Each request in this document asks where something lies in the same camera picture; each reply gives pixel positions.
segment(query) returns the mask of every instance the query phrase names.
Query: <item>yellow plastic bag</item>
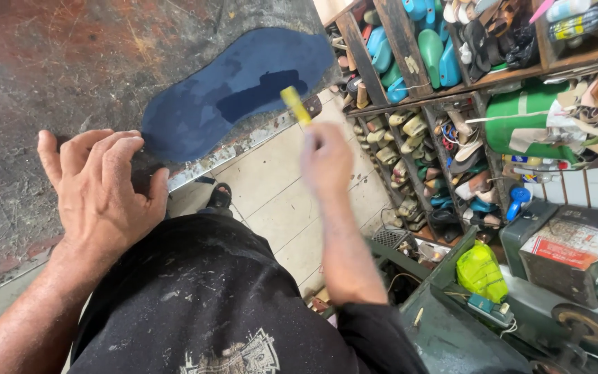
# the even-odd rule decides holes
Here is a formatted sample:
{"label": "yellow plastic bag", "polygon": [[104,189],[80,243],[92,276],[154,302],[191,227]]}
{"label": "yellow plastic bag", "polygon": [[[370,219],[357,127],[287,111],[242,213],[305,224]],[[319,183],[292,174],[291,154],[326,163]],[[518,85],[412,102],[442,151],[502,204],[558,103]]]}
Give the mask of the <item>yellow plastic bag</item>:
{"label": "yellow plastic bag", "polygon": [[461,286],[494,303],[509,293],[493,250],[478,240],[456,262],[456,272]]}

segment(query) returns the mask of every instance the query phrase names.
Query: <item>blue insole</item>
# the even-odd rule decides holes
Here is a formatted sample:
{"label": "blue insole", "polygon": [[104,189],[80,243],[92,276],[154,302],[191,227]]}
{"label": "blue insole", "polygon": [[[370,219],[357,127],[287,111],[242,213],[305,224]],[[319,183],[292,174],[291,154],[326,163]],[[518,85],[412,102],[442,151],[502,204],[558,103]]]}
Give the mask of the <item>blue insole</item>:
{"label": "blue insole", "polygon": [[285,108],[282,89],[309,93],[333,62],[322,35],[275,27],[248,31],[149,102],[142,116],[145,148],[174,162],[204,157],[239,121]]}

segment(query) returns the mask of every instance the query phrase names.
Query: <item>yellow brush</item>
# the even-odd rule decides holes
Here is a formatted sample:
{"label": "yellow brush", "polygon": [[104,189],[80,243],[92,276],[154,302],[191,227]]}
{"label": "yellow brush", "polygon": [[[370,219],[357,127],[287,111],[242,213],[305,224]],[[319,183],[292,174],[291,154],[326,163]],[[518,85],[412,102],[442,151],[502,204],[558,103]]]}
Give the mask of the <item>yellow brush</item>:
{"label": "yellow brush", "polygon": [[285,90],[280,91],[280,98],[283,99],[285,105],[295,114],[297,121],[304,126],[310,125],[311,119],[306,108],[303,107],[299,92],[295,89],[295,86],[289,86]]}

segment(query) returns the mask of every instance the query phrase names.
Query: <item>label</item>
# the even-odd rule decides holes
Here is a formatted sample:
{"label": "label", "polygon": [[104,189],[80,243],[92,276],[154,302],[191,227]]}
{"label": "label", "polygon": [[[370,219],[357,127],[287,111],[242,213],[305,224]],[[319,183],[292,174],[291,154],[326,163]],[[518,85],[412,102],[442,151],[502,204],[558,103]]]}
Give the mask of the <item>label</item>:
{"label": "label", "polygon": [[527,162],[527,156],[511,156],[511,162]]}
{"label": "label", "polygon": [[521,179],[525,183],[539,183],[539,177],[532,174],[522,174]]}

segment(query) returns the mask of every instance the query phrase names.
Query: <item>left hand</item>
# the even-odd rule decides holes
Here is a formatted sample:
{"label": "left hand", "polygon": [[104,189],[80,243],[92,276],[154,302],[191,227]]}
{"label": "left hand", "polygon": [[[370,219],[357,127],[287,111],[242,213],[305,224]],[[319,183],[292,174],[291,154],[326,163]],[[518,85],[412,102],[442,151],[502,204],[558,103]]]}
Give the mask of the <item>left hand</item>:
{"label": "left hand", "polygon": [[59,195],[66,232],[58,248],[62,256],[107,271],[163,220],[170,171],[154,173],[149,198],[133,191],[130,160],[144,145],[139,131],[92,130],[63,143],[61,153],[56,145],[49,131],[38,134],[38,154]]}

